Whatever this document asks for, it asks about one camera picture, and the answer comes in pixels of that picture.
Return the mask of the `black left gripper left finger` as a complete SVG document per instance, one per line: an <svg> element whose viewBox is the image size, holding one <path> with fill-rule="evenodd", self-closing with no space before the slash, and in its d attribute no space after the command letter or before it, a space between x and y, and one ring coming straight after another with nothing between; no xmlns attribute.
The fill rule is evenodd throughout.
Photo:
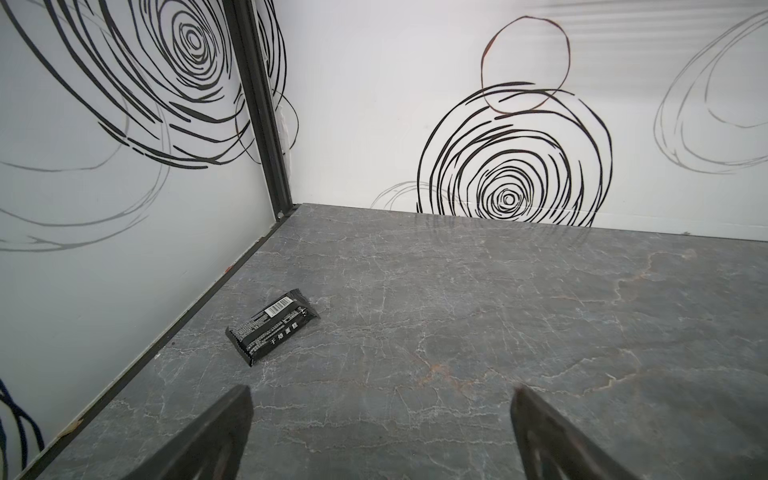
<svg viewBox="0 0 768 480"><path fill-rule="evenodd" d="M247 444L254 408L250 388L220 397L128 479L234 479Z"/></svg>

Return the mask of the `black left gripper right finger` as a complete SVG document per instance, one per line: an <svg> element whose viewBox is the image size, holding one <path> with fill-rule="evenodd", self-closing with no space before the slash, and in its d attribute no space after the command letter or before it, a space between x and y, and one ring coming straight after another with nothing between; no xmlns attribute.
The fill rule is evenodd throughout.
<svg viewBox="0 0 768 480"><path fill-rule="evenodd" d="M515 387L511 423L528 479L634 479L530 387Z"/></svg>

